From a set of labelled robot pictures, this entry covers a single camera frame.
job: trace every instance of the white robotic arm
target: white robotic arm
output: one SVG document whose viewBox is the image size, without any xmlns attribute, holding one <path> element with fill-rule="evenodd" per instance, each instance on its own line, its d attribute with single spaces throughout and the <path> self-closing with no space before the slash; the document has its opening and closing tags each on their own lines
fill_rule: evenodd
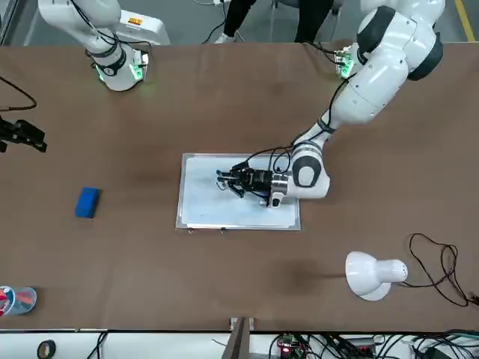
<svg viewBox="0 0 479 359">
<path fill-rule="evenodd" d="M 345 80 L 331 108 L 294 141 L 290 171 L 278 174 L 253 170 L 243 162 L 231 172 L 219 172 L 218 181 L 240 196 L 247 191 L 264 193 L 271 207 L 280 206 L 284 197 L 326 196 L 330 180 L 323 164 L 325 142 L 343 123 L 368 123 L 407 79 L 416 81 L 434 70 L 442 59 L 442 43 L 433 25 L 444 10 L 444 1 L 362 1 L 362 8 L 373 3 L 381 6 L 364 18 L 358 43 L 351 48 L 351 58 L 357 61 L 354 66 L 360 70 Z"/>
<path fill-rule="evenodd" d="M 114 33 L 121 18 L 117 0 L 38 0 L 38 9 L 46 22 L 87 49 L 110 89 L 128 90 L 143 79 L 146 63 L 141 52 L 119 41 Z"/>
</svg>

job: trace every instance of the plastic cup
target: plastic cup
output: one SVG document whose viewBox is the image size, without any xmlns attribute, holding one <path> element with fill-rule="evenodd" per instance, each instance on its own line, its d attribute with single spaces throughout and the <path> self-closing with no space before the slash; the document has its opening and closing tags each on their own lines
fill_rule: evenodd
<svg viewBox="0 0 479 359">
<path fill-rule="evenodd" d="M 28 313 L 37 303 L 37 292 L 28 286 L 0 286 L 0 316 Z"/>
</svg>

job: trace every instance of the yellow line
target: yellow line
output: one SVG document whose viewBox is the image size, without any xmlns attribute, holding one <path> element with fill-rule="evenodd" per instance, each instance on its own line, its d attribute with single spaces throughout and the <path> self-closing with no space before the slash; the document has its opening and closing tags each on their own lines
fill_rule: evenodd
<svg viewBox="0 0 479 359">
<path fill-rule="evenodd" d="M 464 4 L 462 0 L 455 0 L 456 2 L 456 9 L 459 17 L 461 18 L 461 23 L 463 24 L 464 32 L 466 33 L 467 41 L 475 42 L 476 39 L 474 37 L 474 32 L 471 27 L 471 23 L 469 22 L 469 18 L 467 17 L 466 9 L 464 8 Z"/>
</svg>

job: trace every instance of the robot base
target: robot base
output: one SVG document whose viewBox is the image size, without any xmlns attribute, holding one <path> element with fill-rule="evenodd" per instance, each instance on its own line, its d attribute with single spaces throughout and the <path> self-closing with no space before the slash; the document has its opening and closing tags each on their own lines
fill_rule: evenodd
<svg viewBox="0 0 479 359">
<path fill-rule="evenodd" d="M 122 49 L 126 53 L 126 60 L 115 76 L 108 76 L 99 67 L 96 67 L 100 80 L 113 91 L 129 90 L 137 82 L 145 80 L 147 75 L 148 54 L 130 46 L 122 46 Z"/>
</svg>

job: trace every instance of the sneaker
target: sneaker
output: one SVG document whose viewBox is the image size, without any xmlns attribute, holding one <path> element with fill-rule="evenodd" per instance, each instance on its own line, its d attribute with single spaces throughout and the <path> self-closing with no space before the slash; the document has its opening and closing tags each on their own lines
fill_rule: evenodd
<svg viewBox="0 0 479 359">
<path fill-rule="evenodd" d="M 226 34 L 221 34 L 218 37 L 218 40 L 215 43 L 233 43 L 235 41 L 235 36 L 227 36 Z"/>
</svg>

